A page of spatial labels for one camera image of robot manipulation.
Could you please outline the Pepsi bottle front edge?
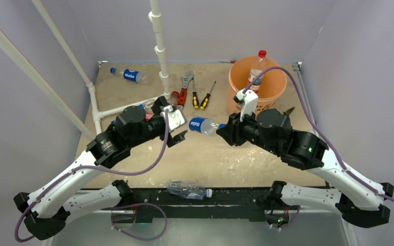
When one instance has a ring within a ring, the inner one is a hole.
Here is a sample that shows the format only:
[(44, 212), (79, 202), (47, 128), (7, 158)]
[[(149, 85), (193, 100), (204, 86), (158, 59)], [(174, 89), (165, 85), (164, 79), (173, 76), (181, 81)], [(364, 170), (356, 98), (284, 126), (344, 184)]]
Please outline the Pepsi bottle front edge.
[(206, 136), (216, 135), (216, 131), (226, 126), (216, 122), (212, 118), (194, 117), (189, 121), (189, 129), (193, 132), (198, 132)]

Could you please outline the red label bottle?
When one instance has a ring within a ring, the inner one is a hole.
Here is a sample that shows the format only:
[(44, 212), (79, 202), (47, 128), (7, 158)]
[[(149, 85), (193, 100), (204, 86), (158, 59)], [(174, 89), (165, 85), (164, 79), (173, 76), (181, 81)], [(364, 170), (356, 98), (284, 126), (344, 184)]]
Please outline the red label bottle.
[[(251, 64), (249, 77), (248, 77), (249, 82), (253, 82), (255, 77), (258, 76), (263, 70), (267, 68), (266, 54), (267, 54), (266, 50), (260, 50), (258, 55), (253, 58), (253, 62)], [(258, 94), (258, 91), (260, 90), (262, 84), (262, 80), (263, 80), (263, 76), (258, 78), (252, 84), (250, 90)]]

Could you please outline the orange plastic bin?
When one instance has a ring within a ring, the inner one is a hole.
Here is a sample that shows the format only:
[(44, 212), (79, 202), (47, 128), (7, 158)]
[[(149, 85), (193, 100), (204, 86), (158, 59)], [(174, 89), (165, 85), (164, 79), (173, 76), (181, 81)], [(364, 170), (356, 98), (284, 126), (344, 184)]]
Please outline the orange plastic bin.
[[(241, 107), (234, 102), (233, 97), (239, 89), (243, 89), (248, 84), (248, 77), (251, 66), (258, 60), (258, 56), (247, 56), (237, 60), (231, 67), (228, 79), (227, 90), (227, 113), (239, 113)], [(255, 115), (264, 110), (274, 107), (276, 100), (284, 93), (287, 87), (285, 72), (274, 69), (263, 75), (263, 81), (257, 95), (259, 97)]]

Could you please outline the clear bottle blue white cap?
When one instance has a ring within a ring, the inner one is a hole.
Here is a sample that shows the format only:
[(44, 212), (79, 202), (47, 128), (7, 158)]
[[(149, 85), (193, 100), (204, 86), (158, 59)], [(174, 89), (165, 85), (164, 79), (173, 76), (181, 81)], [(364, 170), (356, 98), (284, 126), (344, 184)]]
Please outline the clear bottle blue white cap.
[(207, 189), (195, 183), (181, 180), (172, 180), (167, 186), (167, 191), (181, 198), (195, 200), (211, 198), (213, 193), (212, 189)]

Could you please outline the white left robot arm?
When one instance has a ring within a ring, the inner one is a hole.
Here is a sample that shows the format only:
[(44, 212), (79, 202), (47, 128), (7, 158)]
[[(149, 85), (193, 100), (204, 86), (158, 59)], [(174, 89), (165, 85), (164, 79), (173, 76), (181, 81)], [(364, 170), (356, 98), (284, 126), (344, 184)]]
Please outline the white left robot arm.
[(131, 149), (159, 138), (163, 148), (172, 147), (185, 138), (172, 132), (186, 123), (183, 111), (163, 96), (152, 107), (147, 118), (140, 106), (126, 107), (106, 131), (99, 133), (80, 156), (57, 177), (38, 190), (15, 195), (21, 212), (17, 226), (24, 225), (31, 238), (45, 240), (55, 236), (70, 222), (102, 209), (137, 206), (133, 191), (124, 180), (97, 191), (79, 195), (78, 191), (102, 173), (113, 173), (113, 167), (129, 157)]

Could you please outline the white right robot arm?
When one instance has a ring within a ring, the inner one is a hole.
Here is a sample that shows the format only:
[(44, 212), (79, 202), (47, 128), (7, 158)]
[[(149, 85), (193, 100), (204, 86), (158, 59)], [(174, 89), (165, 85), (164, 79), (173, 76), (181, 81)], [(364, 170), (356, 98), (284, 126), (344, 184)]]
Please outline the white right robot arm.
[(393, 186), (377, 183), (338, 162), (335, 152), (318, 136), (292, 128), (289, 116), (276, 109), (259, 115), (240, 117), (233, 113), (227, 124), (216, 131), (231, 146), (249, 142), (275, 156), (288, 166), (312, 173), (330, 184), (329, 188), (297, 186), (275, 181), (266, 202), (275, 209), (303, 206), (327, 210), (361, 228), (389, 222), (390, 209), (385, 196)]

